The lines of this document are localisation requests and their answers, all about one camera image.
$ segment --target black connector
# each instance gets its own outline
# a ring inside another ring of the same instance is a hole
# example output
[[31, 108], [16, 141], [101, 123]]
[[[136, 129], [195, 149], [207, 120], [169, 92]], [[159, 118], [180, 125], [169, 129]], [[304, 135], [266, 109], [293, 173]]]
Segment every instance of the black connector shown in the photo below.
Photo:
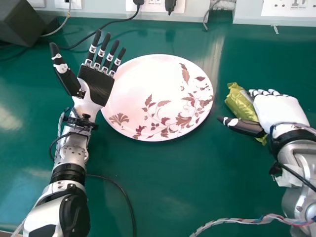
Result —
[[166, 7], [166, 11], [168, 12], [169, 16], [174, 11], [176, 4], [177, 4], [177, 0], [165, 0], [164, 5]]
[[144, 5], [145, 0], [133, 0], [136, 5]]

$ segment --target power outlet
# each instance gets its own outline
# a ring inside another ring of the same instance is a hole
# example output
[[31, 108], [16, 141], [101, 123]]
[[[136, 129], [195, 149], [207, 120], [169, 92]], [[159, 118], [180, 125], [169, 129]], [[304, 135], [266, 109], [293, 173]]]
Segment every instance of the power outlet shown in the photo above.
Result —
[[286, 0], [274, 0], [272, 2], [272, 8], [274, 10], [285, 10], [288, 9], [289, 4]]
[[[82, 0], [70, 0], [71, 9], [82, 9]], [[69, 9], [69, 3], [65, 0], [55, 0], [55, 8]]]
[[316, 0], [264, 0], [261, 15], [316, 17]]
[[[186, 0], [177, 0], [177, 5], [173, 13], [185, 13]], [[137, 7], [133, 0], [126, 0], [126, 11], [136, 11]], [[165, 0], [145, 0], [144, 5], [140, 6], [141, 12], [165, 12]]]

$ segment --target robotic arm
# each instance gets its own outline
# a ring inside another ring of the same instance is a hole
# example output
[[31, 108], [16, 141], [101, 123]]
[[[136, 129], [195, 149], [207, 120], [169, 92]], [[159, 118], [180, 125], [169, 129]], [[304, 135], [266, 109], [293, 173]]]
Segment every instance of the robotic arm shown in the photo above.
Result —
[[[282, 199], [287, 218], [316, 222], [316, 130], [298, 100], [269, 89], [250, 90], [259, 123], [221, 117], [230, 129], [247, 135], [269, 134], [276, 162], [270, 174], [280, 186], [288, 187]], [[316, 223], [292, 226], [293, 237], [316, 237]]]
[[114, 85], [113, 76], [126, 51], [125, 48], [121, 50], [110, 70], [114, 53], [119, 46], [117, 40], [101, 67], [110, 41], [108, 33], [93, 64], [100, 37], [101, 31], [98, 31], [77, 77], [59, 53], [58, 46], [50, 44], [57, 77], [72, 96], [74, 107], [69, 116], [63, 117], [67, 124], [61, 136], [59, 134], [54, 141], [57, 146], [50, 184], [25, 220], [24, 237], [86, 237], [90, 231], [84, 187], [85, 164], [89, 159], [87, 147], [92, 130], [97, 130], [96, 115], [109, 99]]

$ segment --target green table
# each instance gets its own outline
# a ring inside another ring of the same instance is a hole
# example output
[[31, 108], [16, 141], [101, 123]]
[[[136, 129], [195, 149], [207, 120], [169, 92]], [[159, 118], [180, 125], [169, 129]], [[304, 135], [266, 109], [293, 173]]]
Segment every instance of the green table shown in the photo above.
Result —
[[[48, 41], [77, 42], [104, 19], [71, 18], [63, 33], [42, 39], [19, 57], [0, 61], [0, 229], [12, 231], [50, 180], [48, 146], [62, 110], [73, 104], [52, 69]], [[132, 21], [107, 28], [127, 48], [124, 61], [154, 53], [191, 60], [213, 83], [215, 100], [207, 120], [181, 138], [146, 143], [114, 131], [99, 114], [90, 141], [89, 173], [108, 175], [130, 195], [139, 237], [188, 237], [200, 225], [223, 217], [257, 218], [282, 213], [284, 188], [268, 175], [267, 147], [217, 122], [232, 114], [224, 104], [227, 83], [275, 88], [296, 96], [316, 126], [316, 29], [233, 25], [231, 14], [213, 14], [210, 31], [196, 23]], [[92, 39], [62, 54], [77, 72]], [[0, 60], [23, 50], [0, 49]], [[130, 237], [125, 200], [110, 183], [87, 178], [90, 237]], [[281, 223], [223, 224], [201, 237], [289, 236]]]

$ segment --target white plate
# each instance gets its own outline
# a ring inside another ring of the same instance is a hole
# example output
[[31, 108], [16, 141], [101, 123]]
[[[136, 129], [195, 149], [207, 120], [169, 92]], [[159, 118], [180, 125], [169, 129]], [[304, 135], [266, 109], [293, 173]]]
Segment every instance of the white plate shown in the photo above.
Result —
[[107, 105], [106, 121], [141, 141], [174, 139], [197, 128], [213, 105], [213, 87], [194, 63], [172, 55], [142, 56], [122, 64]]

